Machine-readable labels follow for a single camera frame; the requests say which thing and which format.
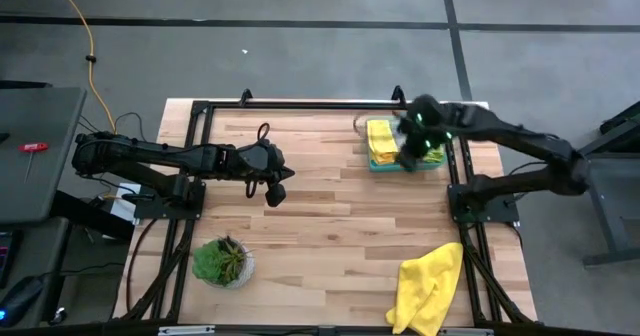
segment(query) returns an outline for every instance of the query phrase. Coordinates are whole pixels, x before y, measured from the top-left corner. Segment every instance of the metal bracket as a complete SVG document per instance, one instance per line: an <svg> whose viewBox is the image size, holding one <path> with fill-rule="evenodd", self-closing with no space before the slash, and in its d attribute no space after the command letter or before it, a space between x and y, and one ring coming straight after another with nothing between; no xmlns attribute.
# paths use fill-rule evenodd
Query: metal bracket
<svg viewBox="0 0 640 336"><path fill-rule="evenodd" d="M438 336L493 336L493 330L475 328L441 328Z"/></svg>
<svg viewBox="0 0 640 336"><path fill-rule="evenodd" d="M164 200L158 196L155 190L143 186L141 194L154 194L153 201L140 201L136 203L135 218L138 219L162 219L162 220L197 220L202 215L204 195L207 186L204 182L191 183L191 197L193 200L188 207L166 206Z"/></svg>
<svg viewBox="0 0 640 336"><path fill-rule="evenodd" d="M207 107L209 107L209 101L193 101L191 104L191 116L200 115Z"/></svg>
<svg viewBox="0 0 640 336"><path fill-rule="evenodd" d="M402 107L407 106L407 100L404 98L404 91L402 91L402 87L397 85L393 88L393 93L391 94L391 101L399 101Z"/></svg>
<svg viewBox="0 0 640 336"><path fill-rule="evenodd" d="M247 100L253 98L253 94L251 94L251 90L245 89L242 92L242 96L240 97L240 107L244 107L247 104Z"/></svg>
<svg viewBox="0 0 640 336"><path fill-rule="evenodd" d="M216 325L160 327L158 336L213 335Z"/></svg>
<svg viewBox="0 0 640 336"><path fill-rule="evenodd" d="M460 198L460 191L463 188L464 185L449 185L447 187L449 210L451 211L453 221L459 224L520 221L513 195L498 196L487 202L484 210L480 212L471 212Z"/></svg>

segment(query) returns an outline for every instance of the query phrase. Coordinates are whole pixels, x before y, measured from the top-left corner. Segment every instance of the white pot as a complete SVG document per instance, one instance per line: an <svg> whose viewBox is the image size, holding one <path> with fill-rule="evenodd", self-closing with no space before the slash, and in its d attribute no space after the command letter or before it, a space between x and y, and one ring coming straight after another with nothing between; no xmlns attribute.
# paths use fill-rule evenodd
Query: white pot
<svg viewBox="0 0 640 336"><path fill-rule="evenodd" d="M219 288L226 288L226 289L240 288L240 287L244 286L244 284L249 282L249 279L251 279L251 276L253 276L253 272L256 269L256 261L253 258L253 254L249 251L249 249L247 249L240 242L238 242L236 240L233 240L233 241L237 245L240 245L240 247L242 248L242 252L244 252L244 254L245 254L244 264L242 265L242 271L240 271L240 274L238 275L238 278L233 280L233 281L231 281L226 286L222 286L222 285L213 283L213 282L208 281L208 280L202 280L202 281L204 281L205 283L207 283L210 286L219 287Z"/></svg>

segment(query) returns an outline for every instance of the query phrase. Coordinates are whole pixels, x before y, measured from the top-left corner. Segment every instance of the orange cable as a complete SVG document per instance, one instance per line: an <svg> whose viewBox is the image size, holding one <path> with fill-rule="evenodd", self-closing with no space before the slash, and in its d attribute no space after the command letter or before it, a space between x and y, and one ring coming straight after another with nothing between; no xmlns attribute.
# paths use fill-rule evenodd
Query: orange cable
<svg viewBox="0 0 640 336"><path fill-rule="evenodd" d="M93 54L93 50L94 50L93 34L91 33L91 29L89 28L89 25L87 24L87 20L84 19L84 16L82 15L82 12L80 12L80 9L78 8L78 6L76 6L76 3L73 2L73 0L67 0L67 1L69 1L71 6L73 6L73 8L76 10L76 12L78 13L78 16L80 16L80 20L82 20L82 24L84 25L84 28L87 30L87 34L89 35L89 56L91 58L93 58L94 61L95 61L95 56ZM107 114L107 118L109 119L109 123L111 124L111 128L113 129L113 133L117 133L116 132L116 124L113 122L113 118L111 117L111 112L109 111L109 108L107 107L107 104L105 104L105 102L102 100L102 97L100 97L100 93L98 92L98 90L96 90L96 86L93 84L93 63L94 63L94 61L89 60L89 86L91 86L91 91L93 91L93 94L96 96L96 98L98 99L98 101L102 105L102 108L104 109L104 112Z"/></svg>

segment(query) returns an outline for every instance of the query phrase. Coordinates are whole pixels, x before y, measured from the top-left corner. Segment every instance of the red tool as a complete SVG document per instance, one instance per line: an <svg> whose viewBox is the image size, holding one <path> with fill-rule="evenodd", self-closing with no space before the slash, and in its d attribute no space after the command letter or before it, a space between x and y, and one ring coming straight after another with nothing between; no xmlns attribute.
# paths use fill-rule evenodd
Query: red tool
<svg viewBox="0 0 640 336"><path fill-rule="evenodd" d="M27 183L27 178L29 177L29 170L31 170L31 161L33 161L33 154L36 152L45 151L48 148L49 145L47 145L45 142L20 145L20 151L28 152L31 154L31 156L29 156L29 165L27 166L27 172L25 172L24 174L24 183Z"/></svg>

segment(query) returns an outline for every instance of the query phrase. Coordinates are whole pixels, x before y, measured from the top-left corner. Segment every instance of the potted succulent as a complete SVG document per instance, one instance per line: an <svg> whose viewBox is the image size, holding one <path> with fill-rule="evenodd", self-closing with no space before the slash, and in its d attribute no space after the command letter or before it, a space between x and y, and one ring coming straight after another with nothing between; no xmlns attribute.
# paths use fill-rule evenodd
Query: potted succulent
<svg viewBox="0 0 640 336"><path fill-rule="evenodd" d="M249 250L229 236L193 252L193 274L211 286L241 287L249 281L254 269L255 261Z"/></svg>

